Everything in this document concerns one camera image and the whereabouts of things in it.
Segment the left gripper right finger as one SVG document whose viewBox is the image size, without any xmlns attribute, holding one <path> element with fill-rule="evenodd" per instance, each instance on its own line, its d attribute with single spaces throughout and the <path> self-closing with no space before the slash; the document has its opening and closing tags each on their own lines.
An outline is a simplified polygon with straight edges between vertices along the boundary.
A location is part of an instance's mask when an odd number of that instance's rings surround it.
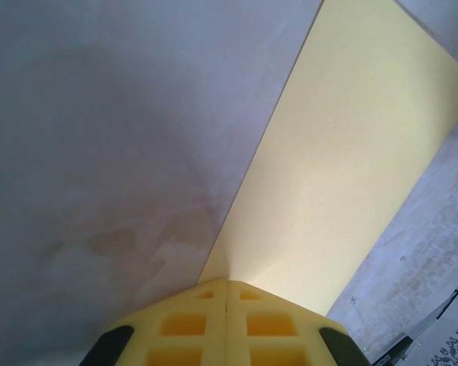
<svg viewBox="0 0 458 366">
<path fill-rule="evenodd" d="M 345 328 L 242 281 L 227 283 L 228 365 L 369 365 Z"/>
</svg>

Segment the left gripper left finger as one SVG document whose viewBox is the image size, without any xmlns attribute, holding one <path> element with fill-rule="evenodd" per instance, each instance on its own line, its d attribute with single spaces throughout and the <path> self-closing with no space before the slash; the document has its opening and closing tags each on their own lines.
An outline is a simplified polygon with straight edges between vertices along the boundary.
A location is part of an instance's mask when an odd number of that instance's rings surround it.
<svg viewBox="0 0 458 366">
<path fill-rule="evenodd" d="M 83 365 L 224 365 L 227 281 L 192 287 L 115 321 Z"/>
</svg>

